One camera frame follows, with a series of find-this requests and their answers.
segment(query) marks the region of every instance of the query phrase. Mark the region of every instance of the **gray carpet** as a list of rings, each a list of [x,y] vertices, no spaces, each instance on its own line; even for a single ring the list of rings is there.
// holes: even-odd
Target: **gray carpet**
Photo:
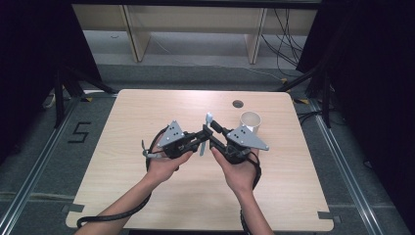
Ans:
[[[279,78],[245,69],[99,66],[99,70],[104,82],[116,89],[273,91],[283,85]],[[258,71],[287,77],[289,80],[293,79],[293,77],[281,74],[278,70]],[[294,70],[284,70],[284,73],[299,75]],[[82,86],[85,89],[93,88],[88,84],[82,84]],[[293,88],[290,94],[296,99],[305,98],[303,94],[305,87],[306,83],[301,84]],[[76,106],[68,127],[12,234],[70,234],[74,231],[65,225],[67,214],[63,211],[63,207],[69,205],[76,194],[114,101],[115,98],[93,98],[91,102],[80,102]],[[310,112],[307,104],[295,104],[295,108],[298,113]],[[22,150],[0,165],[0,213],[4,213],[13,198],[13,193],[20,189],[34,161],[39,156],[53,130],[54,117],[54,109],[39,113],[31,130],[21,142]],[[364,156],[342,120],[341,114],[331,113],[331,119],[332,130],[386,234],[410,234],[374,172],[363,165]],[[70,143],[69,141],[80,140],[81,136],[72,134],[80,122],[90,122],[82,124],[78,129],[89,134],[83,143]],[[367,234],[366,227],[315,118],[311,117],[306,120],[302,124],[302,130],[330,211],[336,218],[334,230],[327,234]],[[139,234],[168,233],[141,231]]]

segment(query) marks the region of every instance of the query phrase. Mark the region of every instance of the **black curtain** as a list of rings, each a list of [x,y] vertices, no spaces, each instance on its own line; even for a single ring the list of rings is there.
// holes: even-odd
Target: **black curtain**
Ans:
[[[0,0],[0,163],[39,112],[61,65],[101,80],[71,4]]]
[[[349,0],[322,0],[305,41],[297,70],[307,72],[318,65],[351,6]]]
[[[361,0],[341,60],[329,70],[335,97],[365,156],[412,233],[415,233],[415,3]],[[318,15],[299,70],[315,66],[325,25]]]

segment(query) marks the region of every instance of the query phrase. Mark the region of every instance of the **forearm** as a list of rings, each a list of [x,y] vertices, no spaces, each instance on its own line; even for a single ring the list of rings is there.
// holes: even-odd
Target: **forearm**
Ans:
[[[253,192],[235,193],[241,205],[245,222],[250,231],[254,234],[266,235],[274,234],[268,222],[265,219],[259,205],[256,202]]]
[[[128,212],[136,208],[158,185],[159,183],[148,175],[144,176],[140,182],[134,185],[128,192],[99,215],[113,215]],[[118,234],[128,219],[129,217],[107,222],[88,222],[82,226],[82,228],[77,230],[75,234]]]

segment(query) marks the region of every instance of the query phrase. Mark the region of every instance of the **wooden tabletop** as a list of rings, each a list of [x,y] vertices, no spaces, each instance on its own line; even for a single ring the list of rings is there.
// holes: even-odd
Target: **wooden tabletop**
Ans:
[[[233,102],[244,103],[235,108]],[[262,176],[255,197],[274,231],[330,231],[328,212],[311,156],[287,93],[192,90],[122,90],[119,92],[94,155],[76,194],[67,225],[96,215],[146,173],[141,141],[149,147],[155,135],[174,119],[183,131],[198,132],[207,112],[223,127],[239,126],[245,111],[260,114],[257,136],[269,151],[260,151]],[[224,140],[221,134],[214,136]],[[240,206],[208,147],[159,186],[150,202],[125,228],[168,230],[242,230]]]

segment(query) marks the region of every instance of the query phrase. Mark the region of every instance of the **human hand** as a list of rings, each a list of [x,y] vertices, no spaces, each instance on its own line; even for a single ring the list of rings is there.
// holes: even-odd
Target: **human hand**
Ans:
[[[159,143],[162,135],[159,136],[156,143]],[[153,147],[151,153],[159,152],[160,149],[157,148],[157,145]],[[186,163],[190,157],[193,155],[192,151],[184,153],[181,157],[177,159],[170,159],[164,152],[160,152],[162,158],[149,159],[151,162],[147,170],[147,176],[155,180],[156,183],[160,184],[165,182],[171,177],[171,175],[176,171],[180,165]]]
[[[248,161],[244,161],[241,164],[230,164],[216,148],[212,147],[210,150],[216,161],[222,167],[226,183],[237,196],[244,192],[253,191],[256,176],[256,170],[253,164]],[[251,151],[258,156],[258,149],[251,149]],[[253,154],[250,154],[250,158],[256,162]]]

